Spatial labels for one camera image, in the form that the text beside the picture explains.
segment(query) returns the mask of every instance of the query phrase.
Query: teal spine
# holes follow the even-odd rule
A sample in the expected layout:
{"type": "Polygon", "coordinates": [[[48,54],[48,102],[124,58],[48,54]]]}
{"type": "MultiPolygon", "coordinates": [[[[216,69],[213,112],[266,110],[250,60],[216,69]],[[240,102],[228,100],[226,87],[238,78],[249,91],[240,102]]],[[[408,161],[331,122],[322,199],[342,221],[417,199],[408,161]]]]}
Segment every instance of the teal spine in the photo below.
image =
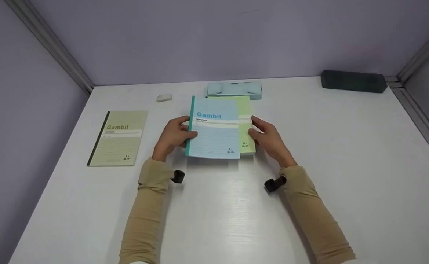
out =
{"type": "MultiPolygon", "coordinates": [[[[190,121],[188,123],[188,131],[191,131],[192,129],[192,125],[193,125],[193,109],[194,109],[194,99],[195,96],[193,95],[191,97],[191,109],[190,109],[190,121]]],[[[186,141],[186,150],[185,150],[185,155],[188,156],[188,154],[190,153],[190,140],[186,141]]]]}

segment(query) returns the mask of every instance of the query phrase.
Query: forearm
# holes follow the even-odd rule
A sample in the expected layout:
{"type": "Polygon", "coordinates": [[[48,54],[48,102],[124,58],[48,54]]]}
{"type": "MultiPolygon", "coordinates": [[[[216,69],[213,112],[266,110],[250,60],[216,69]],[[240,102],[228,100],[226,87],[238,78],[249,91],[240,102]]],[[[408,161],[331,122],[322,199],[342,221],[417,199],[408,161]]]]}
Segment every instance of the forearm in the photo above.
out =
{"type": "Polygon", "coordinates": [[[120,264],[136,261],[157,263],[162,208],[173,175],[172,169],[164,162],[147,160],[144,163],[138,194],[123,233],[120,264]]]}
{"type": "Polygon", "coordinates": [[[287,179],[283,190],[318,264],[341,264],[355,254],[315,186],[300,166],[280,171],[287,179]]]}

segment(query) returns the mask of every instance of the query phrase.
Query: table surface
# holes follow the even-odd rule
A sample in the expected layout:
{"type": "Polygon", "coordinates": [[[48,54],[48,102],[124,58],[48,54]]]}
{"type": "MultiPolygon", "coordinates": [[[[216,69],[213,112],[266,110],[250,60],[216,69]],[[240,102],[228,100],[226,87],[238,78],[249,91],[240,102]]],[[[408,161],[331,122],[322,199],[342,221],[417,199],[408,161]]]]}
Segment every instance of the table surface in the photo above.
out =
{"type": "MultiPolygon", "coordinates": [[[[276,125],[359,258],[429,263],[429,146],[390,89],[328,90],[319,77],[261,80],[254,114],[276,125]]],[[[188,115],[207,82],[96,87],[10,263],[117,263],[143,162],[166,122],[188,115]],[[171,93],[168,102],[157,95],[171,93]],[[148,110],[134,167],[87,167],[109,110],[148,110]]],[[[308,263],[280,192],[263,183],[278,166],[253,158],[168,161],[186,172],[171,184],[161,263],[308,263]]]]}

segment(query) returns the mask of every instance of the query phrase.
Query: light blue pencil case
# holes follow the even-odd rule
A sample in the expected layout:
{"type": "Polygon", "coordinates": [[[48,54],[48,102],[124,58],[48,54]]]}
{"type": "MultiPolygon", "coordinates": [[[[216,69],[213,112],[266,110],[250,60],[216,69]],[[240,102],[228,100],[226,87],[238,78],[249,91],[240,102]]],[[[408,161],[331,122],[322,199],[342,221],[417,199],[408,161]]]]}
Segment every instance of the light blue pencil case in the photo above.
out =
{"type": "Polygon", "coordinates": [[[205,89],[206,97],[248,95],[250,100],[262,99],[261,82],[212,82],[205,89]]]}

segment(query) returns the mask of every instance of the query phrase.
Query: white eraser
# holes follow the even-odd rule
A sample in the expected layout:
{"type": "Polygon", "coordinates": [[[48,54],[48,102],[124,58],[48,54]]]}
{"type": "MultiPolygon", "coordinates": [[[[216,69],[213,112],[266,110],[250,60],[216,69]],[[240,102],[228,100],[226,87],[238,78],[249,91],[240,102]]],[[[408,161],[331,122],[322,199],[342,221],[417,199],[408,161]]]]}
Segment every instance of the white eraser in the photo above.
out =
{"type": "Polygon", "coordinates": [[[172,100],[172,94],[171,93],[166,93],[165,95],[159,95],[157,97],[157,102],[164,102],[164,101],[170,101],[172,100]]]}

